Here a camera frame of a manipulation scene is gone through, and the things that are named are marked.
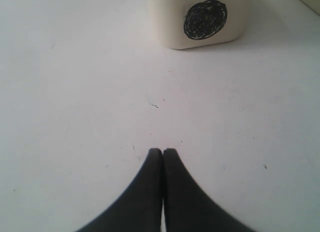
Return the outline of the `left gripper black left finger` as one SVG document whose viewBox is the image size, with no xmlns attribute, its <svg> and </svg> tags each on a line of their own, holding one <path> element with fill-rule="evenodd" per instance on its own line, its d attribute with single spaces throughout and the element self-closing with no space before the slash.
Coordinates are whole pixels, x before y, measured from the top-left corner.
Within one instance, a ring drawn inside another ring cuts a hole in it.
<svg viewBox="0 0 320 232">
<path fill-rule="evenodd" d="M 126 190 L 79 231 L 161 231 L 163 155 L 152 148 Z"/>
</svg>

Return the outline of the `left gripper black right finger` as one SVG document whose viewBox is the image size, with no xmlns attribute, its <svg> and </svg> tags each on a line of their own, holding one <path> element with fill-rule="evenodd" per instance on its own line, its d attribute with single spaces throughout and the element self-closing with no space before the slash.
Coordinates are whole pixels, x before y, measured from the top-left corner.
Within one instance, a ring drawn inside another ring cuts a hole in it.
<svg viewBox="0 0 320 232">
<path fill-rule="evenodd" d="M 253 231 L 201 189 L 178 152 L 163 152 L 163 204 L 166 231 Z"/>
</svg>

